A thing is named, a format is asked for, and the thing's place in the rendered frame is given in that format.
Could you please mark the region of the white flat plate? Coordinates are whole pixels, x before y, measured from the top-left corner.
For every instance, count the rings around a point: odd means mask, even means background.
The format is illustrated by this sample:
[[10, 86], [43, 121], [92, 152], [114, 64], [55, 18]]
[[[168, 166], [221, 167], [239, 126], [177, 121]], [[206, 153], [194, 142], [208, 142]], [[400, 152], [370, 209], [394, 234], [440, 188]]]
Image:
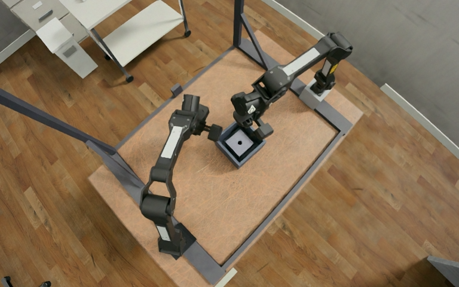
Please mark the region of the white flat plate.
[[243, 154], [245, 154], [251, 147], [253, 147], [253, 144], [254, 143], [243, 133], [241, 129], [225, 142], [225, 145], [235, 154], [237, 158], [240, 158]]

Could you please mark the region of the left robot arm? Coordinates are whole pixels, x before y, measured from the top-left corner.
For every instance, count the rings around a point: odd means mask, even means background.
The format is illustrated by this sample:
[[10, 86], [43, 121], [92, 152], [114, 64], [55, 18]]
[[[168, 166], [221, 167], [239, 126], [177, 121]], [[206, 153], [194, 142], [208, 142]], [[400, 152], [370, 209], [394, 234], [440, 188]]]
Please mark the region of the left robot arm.
[[[314, 74], [310, 89], [318, 96], [331, 90], [335, 83], [334, 72], [341, 60], [352, 53], [353, 46], [338, 32], [329, 32], [316, 45], [302, 53], [287, 65], [278, 65], [266, 71], [251, 86], [253, 91], [234, 100], [233, 119], [245, 129], [253, 125], [258, 110], [266, 110], [283, 97], [294, 79], [325, 59], [322, 69]], [[261, 87], [263, 83], [264, 87]], [[248, 96], [247, 96], [248, 95]]]

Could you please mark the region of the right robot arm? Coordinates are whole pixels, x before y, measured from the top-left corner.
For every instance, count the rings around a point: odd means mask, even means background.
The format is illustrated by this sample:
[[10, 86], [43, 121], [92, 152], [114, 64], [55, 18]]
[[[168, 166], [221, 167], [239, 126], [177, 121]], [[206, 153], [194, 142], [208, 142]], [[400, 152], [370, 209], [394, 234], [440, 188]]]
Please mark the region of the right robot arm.
[[[183, 143], [198, 129], [197, 120], [206, 124], [208, 113], [208, 106], [200, 104], [200, 96], [183, 94], [182, 109], [172, 112], [168, 122], [170, 133], [156, 164], [151, 167], [149, 181], [141, 190], [140, 211], [145, 218], [154, 222], [161, 236], [157, 239], [158, 250], [165, 254], [181, 257], [183, 247], [188, 243], [180, 229], [174, 230], [172, 222], [177, 197], [172, 182], [173, 169]], [[154, 181], [166, 183], [171, 197], [148, 193]]]

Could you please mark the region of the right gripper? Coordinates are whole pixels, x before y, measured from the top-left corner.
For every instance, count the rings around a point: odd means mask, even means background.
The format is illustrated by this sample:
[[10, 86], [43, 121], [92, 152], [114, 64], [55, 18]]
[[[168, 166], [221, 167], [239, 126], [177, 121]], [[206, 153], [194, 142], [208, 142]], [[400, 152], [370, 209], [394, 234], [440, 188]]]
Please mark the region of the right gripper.
[[[214, 123], [212, 123], [212, 125], [209, 126], [207, 124], [201, 123], [200, 120], [197, 120], [197, 122], [198, 122], [198, 129], [197, 129], [197, 131], [195, 133], [192, 133], [193, 135], [199, 135], [200, 136], [201, 132], [203, 130], [205, 130], [205, 131], [209, 132], [208, 137], [207, 137], [208, 139], [213, 140], [215, 142], [217, 142], [219, 140], [221, 132], [222, 132], [222, 129], [223, 129], [222, 126], [214, 124]], [[207, 129], [205, 127], [210, 128], [210, 129]]]

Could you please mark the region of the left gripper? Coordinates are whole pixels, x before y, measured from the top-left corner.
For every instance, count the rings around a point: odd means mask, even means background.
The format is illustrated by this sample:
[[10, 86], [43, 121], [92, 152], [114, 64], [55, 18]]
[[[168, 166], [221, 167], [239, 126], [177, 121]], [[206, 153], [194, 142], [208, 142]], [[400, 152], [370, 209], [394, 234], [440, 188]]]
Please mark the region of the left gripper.
[[[240, 93], [237, 93], [237, 94], [233, 95], [231, 100], [230, 100], [232, 102], [232, 105], [234, 106], [234, 99], [236, 99], [237, 97], [243, 96], [245, 94], [246, 94], [245, 92], [240, 92]], [[268, 110], [268, 109], [266, 109], [266, 110]], [[274, 130], [269, 125], [269, 123], [264, 124], [264, 122], [260, 119], [262, 116], [264, 116], [264, 112], [266, 110], [258, 110], [258, 111], [256, 111], [257, 112], [257, 118], [255, 120], [255, 123], [258, 126], [258, 128], [249, 136], [250, 138], [256, 135], [256, 137], [260, 141], [262, 141], [262, 140], [264, 140], [265, 138], [271, 136], [274, 133]]]

